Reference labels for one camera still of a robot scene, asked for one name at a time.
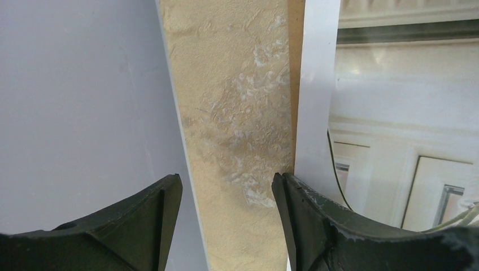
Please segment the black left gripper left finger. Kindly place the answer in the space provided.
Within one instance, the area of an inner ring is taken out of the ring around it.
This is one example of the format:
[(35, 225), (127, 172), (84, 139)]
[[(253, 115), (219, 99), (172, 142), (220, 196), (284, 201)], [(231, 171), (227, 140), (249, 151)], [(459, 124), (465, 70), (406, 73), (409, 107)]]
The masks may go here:
[(168, 175), (53, 230), (1, 235), (2, 270), (164, 270), (182, 198)]

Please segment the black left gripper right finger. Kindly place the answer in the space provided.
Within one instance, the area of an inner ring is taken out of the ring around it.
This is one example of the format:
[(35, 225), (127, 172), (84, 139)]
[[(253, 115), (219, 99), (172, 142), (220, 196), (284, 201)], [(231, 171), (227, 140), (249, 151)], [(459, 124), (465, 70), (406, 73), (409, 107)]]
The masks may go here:
[(477, 270), (478, 229), (422, 233), (359, 215), (290, 173), (272, 191), (292, 270)]

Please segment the plant photo print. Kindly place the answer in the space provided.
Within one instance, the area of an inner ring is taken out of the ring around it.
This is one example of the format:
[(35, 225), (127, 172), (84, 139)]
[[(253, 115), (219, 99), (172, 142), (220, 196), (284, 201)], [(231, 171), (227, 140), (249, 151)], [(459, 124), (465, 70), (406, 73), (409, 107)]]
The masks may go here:
[(305, 1), (295, 154), (366, 218), (478, 229), (478, 2)]

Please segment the brown backing board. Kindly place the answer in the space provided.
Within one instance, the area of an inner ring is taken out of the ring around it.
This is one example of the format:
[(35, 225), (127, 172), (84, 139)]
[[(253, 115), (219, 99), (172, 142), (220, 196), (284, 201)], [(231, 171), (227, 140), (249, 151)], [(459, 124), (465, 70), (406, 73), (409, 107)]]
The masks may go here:
[(289, 68), (290, 68), (290, 104), (292, 129), (292, 157), (296, 158), (297, 122), (299, 87), (301, 79), (301, 61), (304, 27), (304, 0), (288, 0), (288, 36), (289, 36)]

